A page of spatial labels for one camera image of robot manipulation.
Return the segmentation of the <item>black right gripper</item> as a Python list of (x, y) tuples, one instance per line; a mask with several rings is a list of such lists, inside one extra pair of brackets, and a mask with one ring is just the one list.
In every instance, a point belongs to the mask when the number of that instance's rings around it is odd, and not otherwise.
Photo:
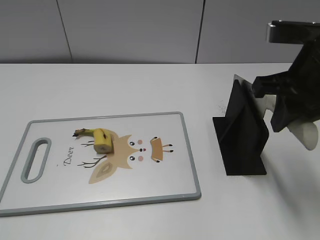
[(306, 42), (289, 72), (257, 76), (252, 84), (252, 92), (256, 98), (263, 98), (265, 95), (276, 96), (270, 121), (275, 133), (282, 131), (294, 121), (319, 120), (320, 41), (316, 39)]

